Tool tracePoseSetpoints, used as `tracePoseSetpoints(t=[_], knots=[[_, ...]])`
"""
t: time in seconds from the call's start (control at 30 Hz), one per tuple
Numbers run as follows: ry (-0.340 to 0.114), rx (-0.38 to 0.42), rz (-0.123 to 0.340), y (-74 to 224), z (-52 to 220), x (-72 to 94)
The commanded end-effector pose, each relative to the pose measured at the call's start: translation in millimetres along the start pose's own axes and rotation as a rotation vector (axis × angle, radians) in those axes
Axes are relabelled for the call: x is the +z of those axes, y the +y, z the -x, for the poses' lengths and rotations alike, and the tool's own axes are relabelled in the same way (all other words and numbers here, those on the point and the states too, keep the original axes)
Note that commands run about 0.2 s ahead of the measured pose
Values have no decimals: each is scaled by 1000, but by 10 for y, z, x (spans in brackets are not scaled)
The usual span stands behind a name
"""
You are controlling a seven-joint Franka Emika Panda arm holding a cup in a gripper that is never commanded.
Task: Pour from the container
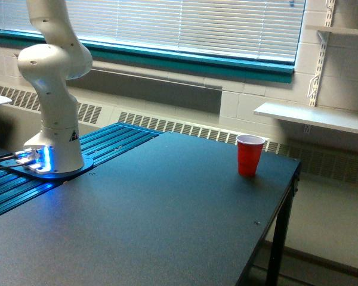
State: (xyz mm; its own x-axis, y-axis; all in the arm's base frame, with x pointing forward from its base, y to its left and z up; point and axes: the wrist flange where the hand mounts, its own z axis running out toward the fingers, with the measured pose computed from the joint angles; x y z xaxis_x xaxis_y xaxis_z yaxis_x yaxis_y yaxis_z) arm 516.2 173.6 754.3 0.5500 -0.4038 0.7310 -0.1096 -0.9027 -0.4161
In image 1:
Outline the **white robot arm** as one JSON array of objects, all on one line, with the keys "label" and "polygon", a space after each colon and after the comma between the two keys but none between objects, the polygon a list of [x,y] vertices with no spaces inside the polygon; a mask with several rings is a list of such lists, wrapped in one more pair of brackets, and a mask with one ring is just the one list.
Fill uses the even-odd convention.
[{"label": "white robot arm", "polygon": [[78,127],[78,102],[67,80],[78,79],[92,68],[92,55],[75,35],[65,1],[27,1],[30,22],[45,43],[23,49],[18,69],[34,87],[41,111],[41,130],[25,148],[36,153],[22,158],[40,175],[70,173],[84,166]]}]

